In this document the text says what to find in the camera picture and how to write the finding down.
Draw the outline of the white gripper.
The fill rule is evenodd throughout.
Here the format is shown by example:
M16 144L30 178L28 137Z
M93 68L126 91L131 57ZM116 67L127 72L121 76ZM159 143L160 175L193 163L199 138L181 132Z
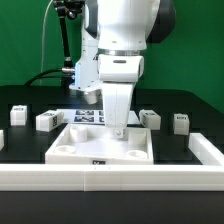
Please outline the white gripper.
M98 70L102 81L105 125L114 128L115 136L122 138L128 122L133 90L144 71L144 58L100 54Z

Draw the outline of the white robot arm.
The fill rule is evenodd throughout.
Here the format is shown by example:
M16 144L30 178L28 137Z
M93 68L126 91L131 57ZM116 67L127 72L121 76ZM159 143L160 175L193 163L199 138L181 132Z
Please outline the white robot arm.
M70 88L101 99L105 126L121 138L132 94L144 72L141 52L175 27L173 0L84 0L81 58Z

